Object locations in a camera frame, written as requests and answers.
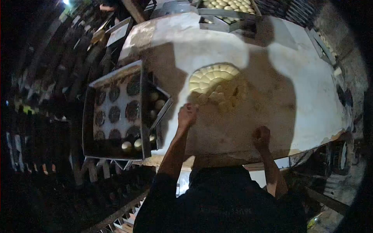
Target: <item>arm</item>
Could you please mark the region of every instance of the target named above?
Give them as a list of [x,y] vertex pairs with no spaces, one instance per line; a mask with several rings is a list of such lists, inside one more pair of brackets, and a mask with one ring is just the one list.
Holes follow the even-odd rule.
[[267,191],[272,196],[279,198],[288,192],[288,186],[269,151],[270,131],[267,127],[261,126],[254,131],[253,138],[255,148],[263,159]]
[[198,106],[193,106],[192,104],[185,104],[180,109],[178,117],[179,125],[176,135],[162,160],[158,174],[167,174],[175,180],[179,178],[185,155],[188,131],[196,121],[197,111]]
[[134,224],[134,232],[161,232],[166,214],[176,200],[176,184],[184,160],[189,128],[195,123],[198,106],[185,104],[179,112],[179,126],[158,169],[153,185]]
[[103,4],[101,4],[100,5],[100,10],[103,10],[103,11],[114,11],[115,7],[104,6]]

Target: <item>wooden beam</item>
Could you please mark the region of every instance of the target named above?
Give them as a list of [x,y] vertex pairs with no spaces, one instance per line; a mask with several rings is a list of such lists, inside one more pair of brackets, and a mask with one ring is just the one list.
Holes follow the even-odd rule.
[[135,2],[135,0],[121,0],[128,10],[128,12],[131,14],[131,16],[134,18],[134,20],[137,23],[143,23],[146,21],[144,10],[141,8],[140,4],[138,2]]
[[346,212],[349,208],[348,205],[340,202],[340,201],[337,201],[333,198],[330,198],[328,196],[325,196],[324,194],[320,194],[312,189],[309,189],[307,187],[305,187],[306,191],[307,191],[307,194],[310,198],[320,202],[320,203],[323,203],[324,205],[326,205],[327,207],[329,207],[330,209],[342,214],[343,216],[346,215]]

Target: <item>metal baking pan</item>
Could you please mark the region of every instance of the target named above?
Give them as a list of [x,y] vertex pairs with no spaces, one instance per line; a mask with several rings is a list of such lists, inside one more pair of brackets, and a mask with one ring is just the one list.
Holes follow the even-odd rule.
[[222,21],[221,19],[215,16],[207,16],[206,19],[212,21],[213,23],[205,23],[204,18],[205,16],[201,17],[200,19],[200,29],[204,30],[213,30],[219,32],[228,32],[233,33],[249,38],[254,38],[256,33],[255,24],[246,21],[237,21],[236,23],[227,24],[226,22]]
[[208,25],[211,25],[211,23],[205,23],[203,19],[208,19],[212,22],[213,25],[215,24],[215,25],[220,26],[220,28],[221,28],[221,30],[219,30],[220,32],[232,32],[232,31],[237,30],[237,29],[251,28],[250,26],[252,26],[253,24],[256,23],[255,21],[252,21],[250,19],[246,19],[246,20],[235,21],[234,23],[228,24],[228,23],[226,23],[222,19],[219,19],[216,16],[201,15],[200,23],[204,23],[204,24],[208,24]]
[[[113,84],[118,86],[128,84],[129,78],[133,78],[133,74],[140,73],[140,92],[138,94],[138,110],[137,114],[138,117],[136,121],[132,123],[125,122],[124,120],[119,120],[115,122],[115,129],[120,131],[120,138],[108,139],[106,135],[108,132],[104,133],[105,139],[95,140],[94,139],[94,132],[96,124],[96,111],[100,110],[97,108],[97,103],[95,103],[95,98],[100,91],[107,90]],[[150,120],[148,119],[148,89],[149,89],[149,82],[147,73],[144,71],[142,66],[142,61],[136,61],[131,63],[127,66],[119,68],[98,80],[90,83],[88,85],[85,103],[84,103],[84,111],[83,111],[83,126],[82,126],[82,142],[83,142],[83,152],[86,157],[92,158],[107,158],[107,159],[114,159],[114,160],[143,160],[147,157],[151,156],[151,146],[149,142],[149,135],[150,129],[149,125],[151,124]],[[120,116],[125,117],[125,113],[123,109],[126,109],[127,106],[120,106]],[[132,136],[128,139],[127,135],[129,132],[124,132],[124,130],[128,130],[127,126],[123,126],[122,124],[130,124],[131,126],[138,126],[140,128],[140,138],[142,140],[142,150],[136,151],[133,149],[130,153],[126,153],[122,150],[121,145],[125,141],[130,141],[133,145],[134,137]]]
[[240,19],[250,19],[255,22],[259,22],[262,20],[262,14],[260,13],[260,10],[258,6],[255,4],[253,0],[250,0],[251,4],[255,10],[256,15],[245,13],[245,12],[239,12],[234,10],[224,10],[224,9],[210,9],[210,8],[204,8],[203,0],[200,0],[196,7],[194,8],[191,6],[192,10],[199,14],[199,15],[212,15],[212,16],[225,16],[225,17],[233,17],[233,18],[240,18]]

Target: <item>black shirt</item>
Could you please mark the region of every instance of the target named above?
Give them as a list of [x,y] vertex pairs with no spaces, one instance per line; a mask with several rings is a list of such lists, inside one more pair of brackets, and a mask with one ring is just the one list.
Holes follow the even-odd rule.
[[157,174],[134,224],[138,232],[306,232],[291,193],[276,200],[242,166],[202,169],[176,198],[176,180]]
[[123,21],[130,16],[121,0],[103,0],[103,5],[115,7],[114,15],[119,21]]

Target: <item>wrist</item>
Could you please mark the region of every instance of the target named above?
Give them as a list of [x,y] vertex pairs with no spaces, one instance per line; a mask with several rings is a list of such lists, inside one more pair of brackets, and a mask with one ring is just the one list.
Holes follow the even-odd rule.
[[176,136],[184,136],[187,135],[189,131],[189,127],[180,127],[178,126],[178,129],[176,130]]

